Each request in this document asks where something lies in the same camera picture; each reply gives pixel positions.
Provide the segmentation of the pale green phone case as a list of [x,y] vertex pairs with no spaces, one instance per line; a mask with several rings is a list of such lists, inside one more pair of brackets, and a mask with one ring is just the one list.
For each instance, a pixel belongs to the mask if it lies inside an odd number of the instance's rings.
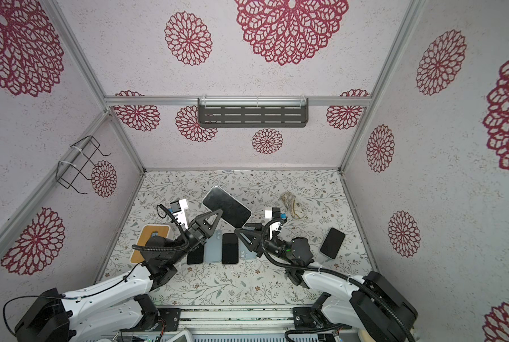
[[257,258],[257,253],[250,250],[252,242],[243,235],[238,237],[240,244],[240,258],[244,260],[253,260]]
[[208,264],[215,264],[222,262],[222,236],[221,230],[216,230],[207,240],[204,247],[204,262]]

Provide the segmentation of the black phone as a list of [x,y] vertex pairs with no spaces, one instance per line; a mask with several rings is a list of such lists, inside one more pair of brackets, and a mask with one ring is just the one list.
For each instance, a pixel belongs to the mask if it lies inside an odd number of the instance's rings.
[[221,187],[213,187],[202,200],[209,210],[221,209],[222,219],[233,228],[243,228],[252,216],[252,211]]
[[344,243],[345,237],[346,235],[340,230],[334,227],[330,228],[319,249],[322,255],[329,259],[335,259]]

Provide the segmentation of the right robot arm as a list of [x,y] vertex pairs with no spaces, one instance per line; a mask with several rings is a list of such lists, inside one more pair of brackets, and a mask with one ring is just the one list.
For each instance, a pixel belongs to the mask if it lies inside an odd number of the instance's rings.
[[285,271],[295,286],[321,293],[316,303],[296,312],[299,322],[285,333],[287,341],[297,333],[323,333],[356,329],[374,341],[413,341],[412,328],[419,314],[414,306],[380,273],[354,276],[327,269],[314,260],[308,239],[283,240],[274,226],[253,224],[235,234],[249,251],[264,256]]

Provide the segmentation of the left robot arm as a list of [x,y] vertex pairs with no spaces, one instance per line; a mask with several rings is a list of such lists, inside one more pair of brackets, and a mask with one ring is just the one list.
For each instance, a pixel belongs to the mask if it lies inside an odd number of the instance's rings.
[[114,331],[147,331],[162,321],[149,294],[176,274],[176,264],[213,236],[223,211],[196,216],[175,241],[152,237],[144,260],[123,275],[76,291],[34,297],[12,333],[18,341],[85,341]]

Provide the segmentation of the crumpled clear plastic bag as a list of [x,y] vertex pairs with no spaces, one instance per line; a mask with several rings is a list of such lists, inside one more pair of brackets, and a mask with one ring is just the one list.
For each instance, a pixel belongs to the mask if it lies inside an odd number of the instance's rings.
[[281,194],[280,200],[285,206],[286,211],[293,219],[308,218],[306,206],[296,195],[294,195],[294,193],[284,192]]

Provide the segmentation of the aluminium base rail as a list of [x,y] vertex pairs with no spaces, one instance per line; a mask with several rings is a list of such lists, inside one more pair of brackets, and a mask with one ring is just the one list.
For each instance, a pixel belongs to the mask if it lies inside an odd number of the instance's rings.
[[313,306],[162,306],[158,324],[147,331],[117,330],[90,341],[358,341],[358,331],[344,327],[339,331],[307,333],[317,327],[311,316]]

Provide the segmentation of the grey metal wall shelf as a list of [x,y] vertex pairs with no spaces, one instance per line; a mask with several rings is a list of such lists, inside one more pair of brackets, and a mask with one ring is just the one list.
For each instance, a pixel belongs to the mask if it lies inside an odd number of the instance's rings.
[[304,128],[307,98],[239,101],[198,98],[197,121],[203,128]]

